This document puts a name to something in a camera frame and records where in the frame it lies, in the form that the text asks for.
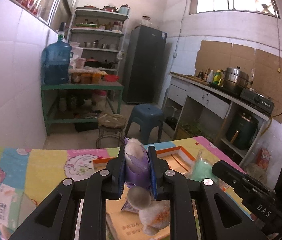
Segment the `orange cardboard box tray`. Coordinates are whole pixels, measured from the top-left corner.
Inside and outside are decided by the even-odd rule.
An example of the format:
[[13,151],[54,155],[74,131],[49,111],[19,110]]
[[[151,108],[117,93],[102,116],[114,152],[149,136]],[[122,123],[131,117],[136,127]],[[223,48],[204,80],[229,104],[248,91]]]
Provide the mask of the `orange cardboard box tray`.
[[[194,157],[183,146],[159,149],[157,156],[167,161],[169,168],[185,176],[194,164]],[[129,193],[124,186],[121,200],[108,200],[106,222],[113,239],[169,239],[170,202],[157,201],[150,190],[138,187]]]

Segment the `blue plastic stool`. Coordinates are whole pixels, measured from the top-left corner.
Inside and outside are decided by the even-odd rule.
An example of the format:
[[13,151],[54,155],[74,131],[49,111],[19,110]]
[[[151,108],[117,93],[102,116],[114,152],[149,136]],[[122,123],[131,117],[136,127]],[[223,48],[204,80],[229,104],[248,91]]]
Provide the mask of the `blue plastic stool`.
[[133,107],[125,128],[125,137],[127,137],[130,126],[136,123],[140,128],[141,143],[148,144],[151,131],[158,127],[157,142],[160,142],[162,136],[162,127],[164,114],[161,109],[150,104],[140,104]]

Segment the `green item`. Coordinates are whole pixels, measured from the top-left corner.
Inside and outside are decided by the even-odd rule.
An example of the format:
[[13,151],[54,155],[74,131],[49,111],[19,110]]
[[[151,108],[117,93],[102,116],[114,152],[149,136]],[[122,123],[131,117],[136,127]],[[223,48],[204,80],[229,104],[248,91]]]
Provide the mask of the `green item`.
[[203,158],[202,151],[199,151],[196,160],[193,162],[189,172],[185,174],[187,179],[201,182],[204,179],[211,179],[218,184],[219,179],[212,173],[212,164]]

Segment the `white green bandage box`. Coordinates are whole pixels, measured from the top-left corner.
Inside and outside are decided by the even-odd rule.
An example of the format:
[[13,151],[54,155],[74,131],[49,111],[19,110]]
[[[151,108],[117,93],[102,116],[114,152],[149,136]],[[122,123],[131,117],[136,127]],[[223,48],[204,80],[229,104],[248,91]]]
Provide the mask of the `white green bandage box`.
[[11,230],[19,226],[24,191],[6,184],[0,185],[0,224]]

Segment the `white kitchen counter cabinet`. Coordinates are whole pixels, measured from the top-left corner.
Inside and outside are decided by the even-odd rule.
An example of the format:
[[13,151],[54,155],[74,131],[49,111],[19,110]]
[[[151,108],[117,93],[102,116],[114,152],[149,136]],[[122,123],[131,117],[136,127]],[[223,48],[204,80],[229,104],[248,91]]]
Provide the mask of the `white kitchen counter cabinet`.
[[[212,139],[215,146],[227,148],[240,159],[240,167],[252,162],[253,150],[265,130],[270,117],[245,102],[215,88],[171,72],[170,85],[166,89],[162,105],[164,117],[174,117],[177,124],[197,124]],[[226,138],[228,129],[237,113],[244,112],[258,120],[258,126],[247,149],[240,150]]]

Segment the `black refrigerator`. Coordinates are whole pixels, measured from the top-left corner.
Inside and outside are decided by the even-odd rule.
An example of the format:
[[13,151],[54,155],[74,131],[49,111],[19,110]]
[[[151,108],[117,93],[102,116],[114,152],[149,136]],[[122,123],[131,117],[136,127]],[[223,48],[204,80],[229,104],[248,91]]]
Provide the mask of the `black refrigerator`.
[[152,103],[163,75],[167,33],[138,26],[131,32],[123,76],[125,103]]

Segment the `black gas stove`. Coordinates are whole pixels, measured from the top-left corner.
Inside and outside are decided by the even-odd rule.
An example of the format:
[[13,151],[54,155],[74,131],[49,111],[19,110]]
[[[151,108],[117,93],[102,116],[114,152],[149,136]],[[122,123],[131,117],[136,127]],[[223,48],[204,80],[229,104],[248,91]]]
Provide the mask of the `black gas stove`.
[[241,91],[240,98],[265,114],[271,115],[274,110],[274,103],[271,100],[248,89]]

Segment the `dark green air fryer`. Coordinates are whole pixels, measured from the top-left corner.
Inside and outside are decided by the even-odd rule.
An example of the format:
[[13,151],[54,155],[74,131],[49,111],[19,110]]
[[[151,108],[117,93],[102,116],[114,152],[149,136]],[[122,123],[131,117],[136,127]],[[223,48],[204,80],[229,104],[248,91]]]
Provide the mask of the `dark green air fryer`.
[[226,139],[239,150],[246,150],[251,145],[257,126],[258,120],[255,117],[237,112],[226,133]]

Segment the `white purple printed packet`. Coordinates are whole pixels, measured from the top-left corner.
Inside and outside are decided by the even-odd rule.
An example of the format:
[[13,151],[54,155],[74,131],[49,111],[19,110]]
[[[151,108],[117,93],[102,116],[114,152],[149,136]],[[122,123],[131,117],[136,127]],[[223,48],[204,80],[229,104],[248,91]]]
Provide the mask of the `white purple printed packet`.
[[139,210],[134,208],[128,199],[126,199],[125,203],[123,204],[122,208],[120,211],[126,211],[126,212],[131,212],[131,213],[136,213],[138,214],[139,213]]

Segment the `green metal table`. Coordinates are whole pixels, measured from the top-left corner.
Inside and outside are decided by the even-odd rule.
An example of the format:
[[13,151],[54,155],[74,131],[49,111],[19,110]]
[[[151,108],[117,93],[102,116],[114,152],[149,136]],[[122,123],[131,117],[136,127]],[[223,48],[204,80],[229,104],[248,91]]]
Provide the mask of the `green metal table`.
[[118,81],[104,80],[92,84],[42,85],[42,112],[47,135],[53,124],[97,122],[99,114],[92,104],[94,92],[105,92],[104,107],[100,111],[109,107],[112,113],[119,114],[123,89]]

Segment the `steel stock pot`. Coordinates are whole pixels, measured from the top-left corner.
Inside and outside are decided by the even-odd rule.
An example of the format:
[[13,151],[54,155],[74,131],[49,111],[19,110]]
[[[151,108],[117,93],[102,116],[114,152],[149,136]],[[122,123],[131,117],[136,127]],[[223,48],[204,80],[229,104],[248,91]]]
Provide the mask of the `steel stock pot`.
[[252,85],[253,81],[249,80],[249,75],[241,71],[241,67],[228,67],[224,71],[223,88],[232,94],[241,95],[241,92]]

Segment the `white shelving rack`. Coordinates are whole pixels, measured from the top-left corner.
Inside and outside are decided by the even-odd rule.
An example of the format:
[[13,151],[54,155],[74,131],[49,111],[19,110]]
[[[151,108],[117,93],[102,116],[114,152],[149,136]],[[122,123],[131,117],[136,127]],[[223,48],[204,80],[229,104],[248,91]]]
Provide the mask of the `white shelving rack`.
[[77,7],[70,19],[67,41],[82,50],[82,58],[94,61],[87,66],[118,75],[129,18],[127,12],[114,7]]

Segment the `round cushioned stool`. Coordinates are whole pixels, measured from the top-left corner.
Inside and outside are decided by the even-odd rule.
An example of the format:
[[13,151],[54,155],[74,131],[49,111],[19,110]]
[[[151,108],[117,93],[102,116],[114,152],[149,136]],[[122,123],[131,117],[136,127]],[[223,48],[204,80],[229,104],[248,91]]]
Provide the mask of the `round cushioned stool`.
[[123,115],[101,113],[98,117],[98,138],[95,142],[96,148],[101,147],[102,139],[117,139],[118,146],[125,144],[123,130],[127,120]]

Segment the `plush toy purple dress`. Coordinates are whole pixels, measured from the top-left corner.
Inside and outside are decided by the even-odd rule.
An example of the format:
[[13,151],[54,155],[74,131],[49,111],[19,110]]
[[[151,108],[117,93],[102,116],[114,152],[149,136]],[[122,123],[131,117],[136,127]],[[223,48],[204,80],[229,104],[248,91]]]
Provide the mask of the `plush toy purple dress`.
[[153,236],[170,224],[170,202],[154,199],[149,157],[142,143],[135,138],[125,138],[124,152],[127,199],[139,210],[143,232]]

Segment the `blue water jug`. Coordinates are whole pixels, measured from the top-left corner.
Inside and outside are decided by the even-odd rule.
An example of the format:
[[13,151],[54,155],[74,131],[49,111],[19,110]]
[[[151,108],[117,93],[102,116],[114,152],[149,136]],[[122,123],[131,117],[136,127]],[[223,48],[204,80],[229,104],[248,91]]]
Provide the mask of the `blue water jug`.
[[72,46],[63,40],[66,23],[62,22],[57,33],[57,42],[42,51],[41,65],[44,85],[61,85],[69,80],[68,69]]

